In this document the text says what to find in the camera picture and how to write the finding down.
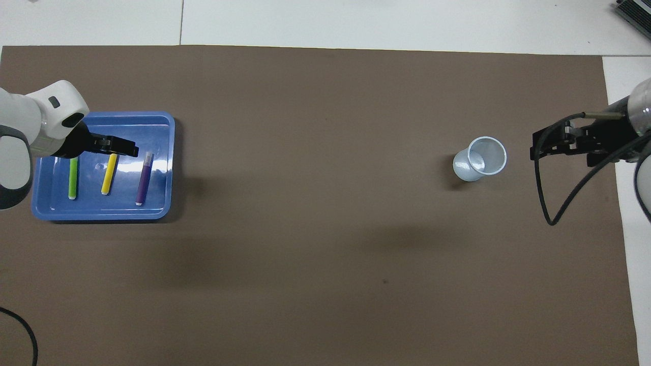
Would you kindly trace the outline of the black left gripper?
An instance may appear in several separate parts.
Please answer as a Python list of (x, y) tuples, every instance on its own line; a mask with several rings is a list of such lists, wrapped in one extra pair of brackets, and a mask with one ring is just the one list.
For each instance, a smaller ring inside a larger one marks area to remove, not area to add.
[(135, 146), (134, 141), (128, 139), (95, 134), (88, 129), (86, 123), (79, 122), (52, 155), (72, 159), (79, 157), (83, 152), (136, 158), (139, 155), (139, 148)]

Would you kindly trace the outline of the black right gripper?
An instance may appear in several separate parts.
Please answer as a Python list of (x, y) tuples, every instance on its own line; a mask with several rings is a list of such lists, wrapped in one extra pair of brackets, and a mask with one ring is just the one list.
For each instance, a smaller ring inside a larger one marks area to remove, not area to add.
[[(577, 128), (574, 124), (551, 125), (542, 128), (532, 135), (532, 146), (530, 148), (530, 160), (539, 159), (554, 155), (586, 155), (588, 167), (604, 161), (608, 155), (630, 143), (639, 135), (628, 121), (628, 99), (625, 97), (608, 106), (605, 111), (622, 113), (623, 118), (618, 120), (597, 119), (585, 128)], [(537, 144), (545, 132), (549, 132), (540, 148)], [(581, 144), (595, 140), (598, 147), (590, 151), (589, 146)]]

